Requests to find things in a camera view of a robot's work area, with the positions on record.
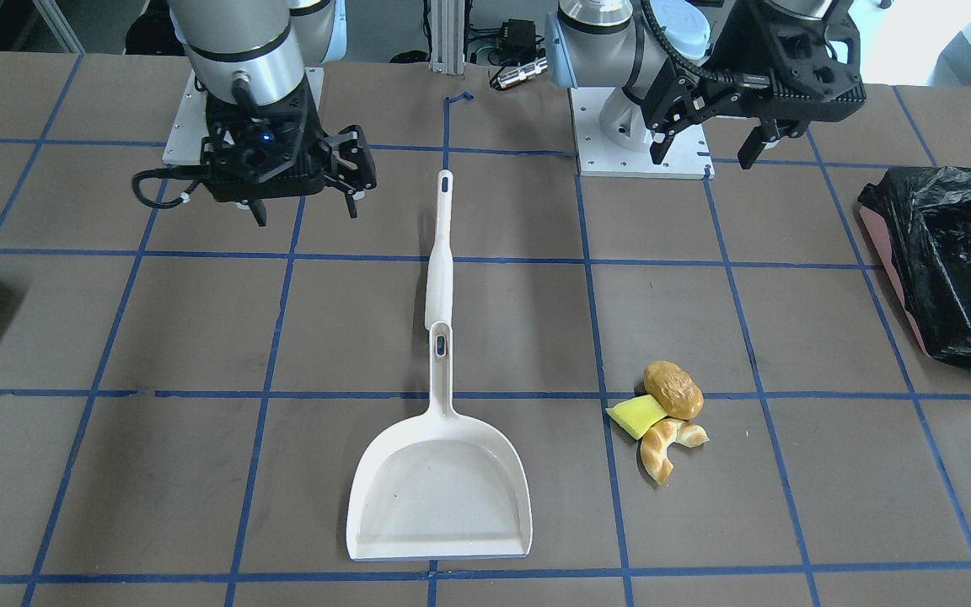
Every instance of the dustpan scoop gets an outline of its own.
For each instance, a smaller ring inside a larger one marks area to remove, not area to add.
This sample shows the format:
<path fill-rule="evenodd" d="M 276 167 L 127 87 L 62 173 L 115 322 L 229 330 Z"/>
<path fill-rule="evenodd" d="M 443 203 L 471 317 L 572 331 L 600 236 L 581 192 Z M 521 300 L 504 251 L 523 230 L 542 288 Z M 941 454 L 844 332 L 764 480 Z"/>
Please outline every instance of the dustpan scoop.
<path fill-rule="evenodd" d="M 443 207 L 446 197 L 450 204 L 451 173 L 442 172 L 438 183 Z M 450 216 L 443 211 L 438 222 Z M 447 229 L 438 226 L 440 234 Z M 434 309 L 448 316 L 451 276 L 435 274 L 431 259 L 427 292 L 437 295 L 435 277 L 447 277 L 440 280 L 447 306 Z M 348 553 L 355 561 L 526 556 L 532 525 L 523 462 L 495 427 L 452 407 L 448 319 L 434 318 L 429 343 L 427 410 L 382 431 L 358 462 L 347 507 Z"/>

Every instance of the grid line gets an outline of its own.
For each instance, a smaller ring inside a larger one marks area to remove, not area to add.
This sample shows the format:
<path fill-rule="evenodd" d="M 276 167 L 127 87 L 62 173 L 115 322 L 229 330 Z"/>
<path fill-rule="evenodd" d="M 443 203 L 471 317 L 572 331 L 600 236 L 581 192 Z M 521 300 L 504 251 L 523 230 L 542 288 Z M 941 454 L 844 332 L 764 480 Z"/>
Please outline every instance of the grid line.
<path fill-rule="evenodd" d="M 40 138 L 35 142 L 32 153 L 28 157 L 28 162 L 24 163 L 24 169 L 20 172 L 20 177 L 17 177 L 17 183 L 14 184 L 13 191 L 10 192 L 7 204 L 3 207 L 3 211 L 0 212 L 0 231 L 3 230 L 3 224 L 7 220 L 7 215 L 10 215 L 10 210 L 12 210 L 14 203 L 17 201 L 17 196 L 20 195 L 20 189 L 24 187 L 24 180 L 27 180 L 28 174 L 32 170 L 32 165 L 35 164 L 35 157 L 40 154 L 40 149 L 42 149 L 43 142 L 47 139 L 47 134 L 51 133 L 51 126 L 54 126 L 55 119 L 58 117 L 58 111 L 62 108 L 62 101 L 66 100 L 66 95 L 70 92 L 70 85 L 73 85 L 73 78 L 77 76 L 82 59 L 84 59 L 84 55 L 78 55 L 78 58 L 74 59 L 69 76 L 66 76 L 66 83 L 62 85 L 62 91 L 58 92 L 58 99 L 55 99 L 54 107 L 51 108 L 51 115 L 47 116 L 47 123 L 44 124 L 43 131 L 40 132 Z"/>
<path fill-rule="evenodd" d="M 78 62 L 80 62 L 83 55 L 78 55 Z M 167 181 L 163 180 L 161 185 L 159 185 L 159 193 L 157 195 L 157 200 L 163 200 L 164 193 L 167 189 Z M 140 250 L 145 250 L 145 246 L 148 244 L 148 239 L 152 235 L 152 226 L 155 224 L 155 218 L 157 218 L 157 211 L 154 209 L 149 213 L 148 223 L 145 226 L 145 234 L 142 235 L 142 241 L 137 246 L 138 252 Z M 96 374 L 92 379 L 92 388 L 89 391 L 89 397 L 85 401 L 84 411 L 82 411 L 80 422 L 78 422 L 78 429 L 76 434 L 74 434 L 73 445 L 70 446 L 70 454 L 66 460 L 66 466 L 62 470 L 62 480 L 59 481 L 58 492 L 55 495 L 55 501 L 51 505 L 51 515 L 47 518 L 46 530 L 44 530 L 42 541 L 40 541 L 40 549 L 35 556 L 35 562 L 32 564 L 32 577 L 37 577 L 42 573 L 43 562 L 47 557 L 47 551 L 51 548 L 51 537 L 55 534 L 55 529 L 58 525 L 58 515 L 62 513 L 62 504 L 66 500 L 66 490 L 69 488 L 70 480 L 73 476 L 73 465 L 77 462 L 78 454 L 81 450 L 81 442 L 84 441 L 85 431 L 89 427 L 89 419 L 92 418 L 92 411 L 96 403 L 97 393 L 99 391 L 100 381 L 104 379 L 104 372 L 107 369 L 107 362 L 111 358 L 111 350 L 115 346 L 115 339 L 119 334 L 119 327 L 122 325 L 122 318 L 126 312 L 126 304 L 130 300 L 130 295 L 132 289 L 134 289 L 134 283 L 137 280 L 137 274 L 140 271 L 140 266 L 142 265 L 142 257 L 140 255 L 134 258 L 134 265 L 130 269 L 130 276 L 126 279 L 126 285 L 122 291 L 122 297 L 119 301 L 119 308 L 115 312 L 115 319 L 111 322 L 111 330 L 107 335 L 107 341 L 104 344 L 104 352 L 100 354 L 99 365 L 96 368 Z M 22 607 L 30 607 L 32 603 L 32 595 L 35 592 L 35 581 L 33 583 L 28 583 L 26 588 L 24 588 L 24 597 L 22 598 Z"/>
<path fill-rule="evenodd" d="M 0 255 L 61 255 L 77 257 L 133 257 L 135 250 L 123 249 L 31 249 L 30 247 L 0 247 Z M 274 253 L 254 250 L 144 250 L 143 257 L 205 257 L 217 259 L 313 259 L 313 261 L 402 261 L 424 264 L 427 255 L 385 255 L 350 253 Z M 456 264 L 545 264 L 581 266 L 586 261 L 576 257 L 454 257 Z M 716 259 L 626 259 L 591 258 L 594 266 L 736 266 L 737 268 L 785 268 L 803 270 L 880 270 L 879 264 L 801 264 L 792 261 L 717 261 Z"/>
<path fill-rule="evenodd" d="M 69 397 L 88 396 L 89 389 L 26 389 L 0 388 L 0 396 Z M 286 389 L 97 389 L 101 399 L 125 399 L 125 397 L 151 393 L 157 399 L 286 399 L 286 400 L 424 400 L 427 392 L 317 392 L 287 391 Z M 606 392 L 606 399 L 631 399 L 635 392 Z M 770 400 L 834 399 L 834 400 L 971 400 L 970 393 L 940 392 L 839 392 L 832 389 L 800 389 L 799 391 L 765 391 Z M 599 392 L 454 392 L 456 399 L 463 400 L 597 400 Z M 759 392 L 704 392 L 708 400 L 757 400 Z"/>
<path fill-rule="evenodd" d="M 474 95 L 471 95 L 470 91 L 464 91 L 454 97 L 444 97 L 444 147 L 442 149 L 444 170 L 448 170 L 448 155 L 450 155 L 452 150 L 452 104 L 458 103 L 463 99 L 473 100 L 474 98 Z"/>
<path fill-rule="evenodd" d="M 909 126 L 913 127 L 913 133 L 916 133 L 917 141 L 920 141 L 920 146 L 924 149 L 924 153 L 928 154 L 928 160 L 931 161 L 931 165 L 939 165 L 939 163 L 936 162 L 936 155 L 931 153 L 931 148 L 928 147 L 928 142 L 924 139 L 924 134 L 920 133 L 920 127 L 917 126 L 916 121 L 913 120 L 913 112 L 909 111 L 909 105 L 905 103 L 905 98 L 901 96 L 901 91 L 898 90 L 897 86 L 891 86 L 890 89 L 893 90 L 893 96 L 897 97 L 898 105 L 900 105 L 902 111 L 905 112 L 905 119 L 909 120 Z M 816 150 L 817 146 L 814 145 L 814 139 L 812 139 L 812 141 L 812 149 Z M 820 160 L 818 150 L 816 151 L 816 160 Z"/>
<path fill-rule="evenodd" d="M 299 197 L 298 212 L 294 216 L 294 227 L 292 238 L 290 239 L 290 252 L 298 246 L 299 235 L 302 230 L 302 216 L 305 213 L 305 196 Z M 265 371 L 265 393 L 271 391 L 272 380 L 275 375 L 276 359 L 280 355 L 280 341 L 282 337 L 282 323 L 287 315 L 287 299 L 290 295 L 290 285 L 294 273 L 294 257 L 287 258 L 287 265 L 284 270 L 284 282 L 280 291 L 280 314 L 276 317 L 275 326 L 272 330 L 272 346 L 269 349 L 269 362 Z M 249 512 L 254 502 L 254 487 L 257 485 L 257 470 L 261 459 L 261 446 L 265 441 L 265 424 L 267 412 L 269 412 L 270 396 L 262 397 L 260 407 L 257 412 L 257 429 L 254 433 L 254 448 L 249 459 L 249 472 L 246 476 L 246 491 L 242 501 L 242 514 L 239 515 L 239 532 L 235 535 L 234 554 L 231 558 L 231 580 L 227 584 L 227 595 L 224 597 L 224 606 L 232 607 L 234 604 L 235 590 L 238 587 L 239 569 L 242 566 L 242 553 L 246 546 L 246 530 L 249 526 Z"/>
<path fill-rule="evenodd" d="M 429 561 L 429 583 L 426 587 L 426 607 L 437 607 L 437 562 Z"/>
<path fill-rule="evenodd" d="M 609 491 L 613 497 L 613 518 L 617 534 L 617 551 L 620 553 L 620 570 L 624 583 L 625 607 L 635 607 L 636 596 L 631 587 L 631 575 L 628 575 L 628 537 L 624 526 L 624 506 L 620 502 L 620 479 L 617 477 L 616 453 L 613 452 L 613 424 L 609 421 L 606 407 L 609 407 L 609 392 L 605 385 L 605 361 L 602 355 L 601 330 L 598 327 L 598 301 L 594 296 L 594 271 L 590 264 L 590 233 L 587 229 L 587 214 L 582 203 L 582 180 L 579 174 L 574 175 L 575 202 L 579 214 L 579 239 L 582 241 L 582 268 L 587 280 L 587 300 L 590 312 L 590 334 L 594 343 L 594 370 L 598 375 L 598 402 L 601 404 L 602 433 L 605 437 L 605 462 L 609 468 Z"/>
<path fill-rule="evenodd" d="M 924 145 L 924 149 L 927 150 L 928 149 L 927 143 L 924 142 L 924 136 L 920 134 L 920 129 L 917 128 L 916 123 L 913 122 L 912 114 L 909 113 L 909 108 L 905 107 L 905 101 L 904 99 L 902 99 L 901 93 L 898 93 L 897 88 L 894 88 L 894 93 L 895 95 L 898 96 L 898 101 L 901 104 L 902 109 L 905 111 L 906 118 L 909 118 L 909 123 L 913 124 L 913 128 L 916 131 L 916 136 L 920 139 L 920 142 L 922 143 L 922 145 Z M 808 131 L 807 136 L 808 136 L 808 141 L 810 145 L 812 145 L 812 151 L 814 155 L 816 155 L 816 160 L 821 163 L 822 154 L 819 151 L 819 145 L 816 143 L 816 139 L 814 139 L 814 135 L 812 134 L 812 132 Z M 928 155 L 929 155 L 929 158 L 931 158 L 932 164 L 934 164 L 934 157 L 932 157 L 932 155 L 930 154 L 930 151 Z M 843 207 L 843 204 L 841 204 L 839 195 L 837 195 L 837 189 L 834 187 L 834 183 L 831 180 L 831 178 L 829 178 L 829 172 L 826 170 L 825 166 L 820 164 L 820 169 L 822 170 L 823 179 L 825 180 L 825 183 L 826 183 L 826 188 L 829 189 L 829 194 L 831 195 L 831 199 L 834 201 L 834 207 L 837 208 L 837 212 L 839 213 L 841 226 L 845 228 L 846 235 L 849 239 L 849 244 L 852 247 L 852 253 L 853 255 L 855 255 L 856 261 L 860 262 L 862 261 L 862 256 L 860 254 L 860 247 L 858 244 L 856 244 L 856 236 L 852 233 L 852 227 L 849 226 L 848 220 L 846 219 L 845 208 Z M 863 276 L 864 284 L 866 284 L 867 291 L 871 295 L 872 304 L 874 304 L 875 306 L 875 311 L 876 311 L 876 314 L 878 314 L 879 322 L 882 323 L 882 330 L 885 331 L 887 341 L 889 341 L 890 343 L 890 348 L 893 349 L 894 358 L 895 358 L 895 361 L 898 362 L 898 369 L 901 372 L 902 380 L 904 380 L 905 382 L 905 388 L 907 389 L 907 392 L 909 392 L 910 400 L 912 400 L 913 408 L 914 408 L 914 411 L 916 411 L 918 422 L 920 422 L 920 429 L 922 432 L 924 432 L 925 441 L 928 444 L 929 450 L 931 450 L 931 456 L 934 460 L 934 464 L 936 464 L 936 468 L 939 470 L 939 476 L 941 477 L 941 481 L 943 481 L 943 487 L 947 489 L 947 498 L 949 499 L 949 502 L 951 503 L 952 508 L 954 508 L 954 514 L 957 518 L 958 526 L 961 529 L 961 534 L 963 535 L 964 540 L 966 540 L 966 545 L 968 546 L 968 553 L 971 554 L 971 528 L 970 526 L 968 526 L 968 520 L 966 519 L 966 515 L 964 515 L 963 508 L 961 508 L 961 503 L 960 503 L 960 500 L 958 499 L 957 492 L 955 492 L 954 484 L 951 481 L 951 477 L 949 477 L 949 474 L 947 473 L 947 466 L 944 464 L 943 457 L 941 456 L 941 452 L 939 449 L 939 445 L 937 445 L 936 438 L 934 438 L 934 435 L 932 434 L 932 431 L 931 431 L 931 427 L 928 424 L 927 416 L 924 413 L 924 404 L 920 402 L 920 397 L 917 396 L 916 388 L 913 385 L 913 380 L 909 376 L 909 369 L 906 368 L 905 360 L 904 358 L 902 358 L 901 348 L 899 348 L 898 346 L 897 339 L 894 338 L 893 331 L 890 328 L 890 322 L 886 315 L 886 311 L 883 310 L 882 303 L 880 303 L 879 301 L 878 293 L 876 292 L 876 289 L 875 289 L 875 283 L 872 280 L 870 273 L 868 273 L 867 269 L 862 269 L 860 271 L 860 274 L 861 276 Z"/>
<path fill-rule="evenodd" d="M 803 565 L 735 565 L 718 567 L 602 567 L 589 569 L 461 569 L 454 572 L 256 572 L 240 573 L 243 583 L 373 583 L 373 581 L 586 579 L 586 577 L 721 577 L 797 575 Z M 970 572 L 971 561 L 814 562 L 813 572 Z M 0 585 L 55 584 L 226 584 L 230 573 L 52 573 L 39 576 L 0 575 Z"/>
<path fill-rule="evenodd" d="M 717 246 L 721 250 L 722 259 L 728 261 L 729 253 L 725 245 L 725 232 L 722 230 L 721 219 L 717 216 L 717 206 L 714 204 L 714 193 L 710 188 L 710 169 L 706 169 L 702 188 L 706 194 L 706 204 L 710 207 L 710 218 L 714 223 L 714 232 L 717 235 Z M 812 596 L 813 607 L 820 607 L 819 588 L 816 585 L 816 578 L 812 570 L 812 560 L 808 556 L 808 545 L 804 539 L 804 529 L 801 526 L 801 518 L 797 513 L 797 501 L 793 499 L 793 489 L 789 484 L 789 471 L 786 468 L 786 457 L 781 452 L 781 443 L 778 441 L 778 431 L 774 426 L 774 415 L 770 411 L 770 403 L 767 401 L 766 392 L 763 388 L 763 378 L 759 375 L 759 359 L 755 356 L 755 346 L 752 343 L 751 333 L 748 331 L 748 319 L 744 315 L 743 303 L 740 300 L 740 291 L 737 288 L 737 280 L 733 275 L 732 266 L 725 266 L 725 274 L 729 281 L 729 291 L 732 292 L 732 304 L 737 311 L 737 320 L 740 323 L 740 333 L 744 339 L 744 349 L 748 351 L 748 364 L 751 365 L 752 380 L 755 381 L 755 391 L 759 395 L 759 404 L 763 410 L 763 419 L 766 422 L 767 434 L 770 435 L 770 446 L 774 450 L 775 463 L 778 466 L 778 476 L 781 479 L 781 488 L 785 493 L 786 506 L 789 508 L 789 518 L 793 525 L 793 534 L 797 536 L 797 550 L 801 556 L 801 565 L 804 569 L 804 577 L 808 583 L 808 592 Z"/>

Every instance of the silver cylindrical joint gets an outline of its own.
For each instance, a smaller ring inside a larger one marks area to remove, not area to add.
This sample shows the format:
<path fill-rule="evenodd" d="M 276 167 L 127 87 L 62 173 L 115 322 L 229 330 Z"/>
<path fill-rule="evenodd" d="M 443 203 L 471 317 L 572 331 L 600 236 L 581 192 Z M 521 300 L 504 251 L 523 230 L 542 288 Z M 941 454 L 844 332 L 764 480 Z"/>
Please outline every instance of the silver cylindrical joint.
<path fill-rule="evenodd" d="M 823 19 L 833 0 L 766 0 L 772 7 L 799 19 Z"/>
<path fill-rule="evenodd" d="M 259 106 L 284 99 L 305 74 L 287 0 L 169 0 L 197 79 L 234 103 L 231 84 L 246 73 Z"/>
<path fill-rule="evenodd" d="M 560 11 L 579 23 L 612 27 L 631 19 L 630 0 L 560 0 Z"/>
<path fill-rule="evenodd" d="M 632 19 L 628 27 L 615 34 L 597 35 L 572 30 L 563 24 L 571 68 L 579 86 L 624 86 L 643 96 L 666 61 L 666 53 L 650 34 L 637 35 L 642 20 Z M 637 56 L 642 57 L 636 65 Z"/>
<path fill-rule="evenodd" d="M 288 0 L 290 22 L 298 34 L 305 65 L 320 65 L 335 27 L 335 0 Z"/>

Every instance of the black cable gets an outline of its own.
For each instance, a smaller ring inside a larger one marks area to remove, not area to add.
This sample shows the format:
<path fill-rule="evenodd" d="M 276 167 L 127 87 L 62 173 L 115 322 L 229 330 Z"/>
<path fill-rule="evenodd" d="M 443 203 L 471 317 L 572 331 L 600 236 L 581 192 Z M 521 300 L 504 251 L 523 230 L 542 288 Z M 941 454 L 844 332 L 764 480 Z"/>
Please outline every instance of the black cable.
<path fill-rule="evenodd" d="M 174 179 L 174 176 L 172 172 L 170 172 L 170 169 L 142 170 L 142 172 L 132 177 L 132 180 L 130 181 L 130 185 L 132 188 L 134 188 L 134 196 L 137 196 L 137 199 L 140 201 L 141 204 L 145 205 L 145 207 L 158 208 L 159 210 L 167 210 L 167 208 L 174 208 L 174 207 L 177 207 L 179 204 L 182 204 L 185 201 L 188 201 L 193 191 L 196 190 L 197 186 L 201 184 L 201 181 L 194 180 L 193 183 L 191 183 L 188 188 L 185 188 L 185 191 L 182 192 L 182 196 L 178 196 L 176 197 L 176 199 L 170 202 L 157 202 L 143 195 L 142 181 L 173 180 L 173 179 Z"/>
<path fill-rule="evenodd" d="M 658 24 L 657 17 L 654 16 L 654 8 L 651 7 L 651 0 L 640 0 L 640 5 L 643 7 L 643 19 L 646 22 L 647 28 L 650 28 L 651 34 L 654 35 L 654 39 L 662 46 L 666 54 L 684 68 L 686 72 L 712 82 L 727 82 L 732 84 L 732 74 L 712 72 L 709 69 L 699 67 L 689 61 L 689 58 L 682 55 L 681 51 L 678 51 L 677 47 L 672 45 L 672 42 L 666 38 L 666 32 L 662 31 L 662 26 Z"/>
<path fill-rule="evenodd" d="M 829 22 L 826 22 L 823 25 L 823 44 L 826 46 L 826 50 L 829 51 L 829 58 L 832 58 L 834 59 L 834 61 L 837 61 L 837 49 L 835 49 L 835 47 L 831 45 L 831 43 L 829 43 L 829 38 L 826 38 L 826 35 L 828 33 L 829 33 Z"/>
<path fill-rule="evenodd" d="M 432 30 L 429 29 L 429 0 L 421 0 L 421 33 L 425 34 L 426 53 L 432 51 Z"/>

